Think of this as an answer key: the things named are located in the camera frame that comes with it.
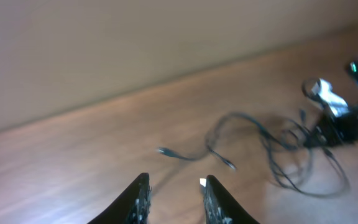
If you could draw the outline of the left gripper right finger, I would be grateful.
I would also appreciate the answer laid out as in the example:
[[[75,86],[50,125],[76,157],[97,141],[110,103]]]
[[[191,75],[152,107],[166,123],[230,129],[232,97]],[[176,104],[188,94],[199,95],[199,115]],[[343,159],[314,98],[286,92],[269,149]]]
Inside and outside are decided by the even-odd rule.
[[[206,224],[259,224],[213,175],[200,179]]]

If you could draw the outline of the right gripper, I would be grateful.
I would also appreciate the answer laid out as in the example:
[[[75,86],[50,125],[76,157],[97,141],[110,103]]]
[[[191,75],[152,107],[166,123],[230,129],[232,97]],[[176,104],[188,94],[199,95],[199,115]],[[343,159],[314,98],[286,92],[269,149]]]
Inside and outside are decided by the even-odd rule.
[[[350,110],[338,117],[323,114],[309,135],[304,147],[336,147],[358,141],[358,110]]]

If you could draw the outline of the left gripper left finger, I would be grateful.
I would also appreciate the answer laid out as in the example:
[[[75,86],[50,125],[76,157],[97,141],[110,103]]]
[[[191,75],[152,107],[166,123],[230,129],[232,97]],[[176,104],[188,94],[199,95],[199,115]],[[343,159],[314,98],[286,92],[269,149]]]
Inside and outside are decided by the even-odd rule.
[[[149,174],[139,174],[129,186],[88,224],[147,224],[151,207]]]

